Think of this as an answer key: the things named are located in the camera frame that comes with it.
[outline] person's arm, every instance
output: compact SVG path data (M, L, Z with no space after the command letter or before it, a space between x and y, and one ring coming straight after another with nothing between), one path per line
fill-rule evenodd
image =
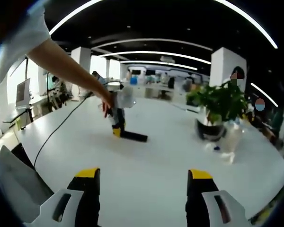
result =
M51 72L56 77L94 92L97 96L102 98L109 107L113 106L110 92L52 39L47 39L30 51L27 56L37 65Z

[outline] ceiling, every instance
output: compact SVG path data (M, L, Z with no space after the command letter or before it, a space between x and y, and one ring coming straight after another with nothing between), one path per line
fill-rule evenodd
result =
M88 0L51 0L45 11L49 29ZM284 73L280 72L279 6L273 2L229 0L253 17L272 37L279 49L245 18L214 0L103 0L63 24L52 35L53 40L70 52L79 46L95 48L102 44L127 39L160 38L165 41L136 41L92 49L101 52L157 51L171 52L211 60L211 54L226 47L248 61L248 83L266 91L279 105L284 104ZM129 60L160 61L158 54L122 55ZM177 64L198 68L209 75L210 65L173 57Z

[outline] window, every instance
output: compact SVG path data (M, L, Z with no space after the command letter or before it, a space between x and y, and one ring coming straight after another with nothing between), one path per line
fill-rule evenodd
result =
M97 71L100 76L106 78L106 59L92 55L90 58L90 74L93 71Z
M109 60L109 72L108 76L114 79L120 79L121 75L121 64L116 60Z
M28 60L27 78L30 78L29 90L33 96L39 93L38 76L39 76L39 66L36 63L34 63L32 60Z
M17 85L25 80L26 61L23 61L13 74L8 76L8 104L16 102Z

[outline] office desk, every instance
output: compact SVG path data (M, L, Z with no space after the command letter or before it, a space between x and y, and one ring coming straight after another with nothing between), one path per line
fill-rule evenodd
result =
M24 109L18 109L18 110L15 109L11 113L9 113L2 122L12 124L17 118L19 118L25 113L28 113L30 121L33 122L34 119L32 117L31 108L26 108L26 109L24 108Z
M186 103L186 94L187 92L182 91L180 89L172 89L168 88L167 85L164 84L138 84L131 85L129 83L124 83L125 86L131 86L133 88L133 94L135 97L141 98L158 98L160 91L170 92L171 102L185 104Z
M255 128L250 127L233 165L206 152L193 129L191 112L170 103L137 98L125 110L126 129L149 136L147 143L116 138L103 118L100 99L86 100L48 140L36 170L57 192L82 169L101 168L99 225L123 227L186 226L187 172L208 171L220 190L227 190L251 218L284 185L284 160ZM52 112L18 132L29 159L73 107Z
M47 101L47 96L38 96L38 95L36 95L36 96L34 96L33 99L30 100L29 104L31 104L32 106L40 105L40 104L42 104L42 103L44 103L46 101Z

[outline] curved light strip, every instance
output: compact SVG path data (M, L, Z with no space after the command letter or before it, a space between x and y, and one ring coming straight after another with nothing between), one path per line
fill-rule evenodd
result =
M65 18L63 18L58 24L55 25L55 27L53 27L51 29L51 31L49 32L50 35L52 35L58 28L60 28L66 21L68 21L69 19L71 19L73 16L75 16L76 14L80 13L82 10L86 9L87 7L90 7L100 1L103 0L91 0L85 4L83 4L82 6L76 8L73 12L71 12L69 15L67 15Z
M198 70L197 68L190 67L187 65L180 65L180 64L174 64L174 63L168 63L168 62L162 62L162 61L121 61L120 63L145 63L145 64L170 65L170 66L176 66L176 67L186 68L190 70Z
M119 40L119 41L115 41L115 42L110 42L110 43L106 43L106 44L102 44L99 46L95 46L92 48L96 49L96 48L101 48L104 46L109 46L109 45L114 45L114 44L121 44L121 43L130 43L130 42L141 42L141 41L163 41L163 42L173 42L173 43L180 43L180 44L186 44L186 45L191 45L191 46L196 46L196 47L200 47L209 51L213 51L212 48L206 47L206 46L202 46L199 44L195 44L195 43L190 43L190 42L186 42L186 41L181 41L181 40L177 40L177 39L161 39L161 38L139 38L139 39L125 39L125 40Z
M239 13L242 17L244 17L246 20L248 20L250 23L252 23L252 25L255 26L266 37L266 39L272 44L272 46L275 49L278 49L278 46L275 44L273 39L269 36L267 31L265 31L265 29L257 21L255 21L250 15L248 15L246 12L241 10L239 7L231 4L230 2L228 2L226 0L214 0L214 1L217 1L221 4L223 4L224 6L231 8L233 11Z
M133 53L150 53L150 54L161 54L161 55L171 55L171 56L176 56L176 57L181 57L181 58L188 58L196 61L200 61L206 64L211 65L210 61L205 61L203 59L187 56L187 55L182 55L178 53L168 53L168 52L159 52L159 51L125 51L125 52L117 52L117 53L107 53L107 54L102 54L99 55L99 57L108 57L108 56L115 56L115 55L122 55L122 54L133 54Z
M268 95L266 94L261 88L259 88L257 85L255 85L254 83L250 84L251 86L253 86L255 89L257 89L259 92L261 92L266 98L268 98L276 107L279 107L278 104Z
M76 8L73 12L71 12L70 14L68 14L65 18L63 18L58 24L56 24L51 31L49 32L50 35L52 35L58 28L60 28L66 21L68 21L69 19L71 19L73 16L75 16L76 14L80 13L82 10L86 9L87 7L90 7L100 1L103 0L91 0L85 4L83 4L82 6ZM234 10L235 12L239 13L241 16L243 16L246 20L248 20L250 23L253 24L253 26L255 26L265 37L266 39L272 44L272 46L276 49L278 49L278 46L275 44L275 42L273 41L273 39L269 36L269 34L267 33L267 31L265 31L265 29L257 22L255 21L250 15L248 15L247 13L245 13L243 10L241 10L240 8L238 8L237 6L231 4L230 2L226 1L226 0L214 0L217 1L221 4L223 4L224 6L227 6L229 8L231 8L232 10Z

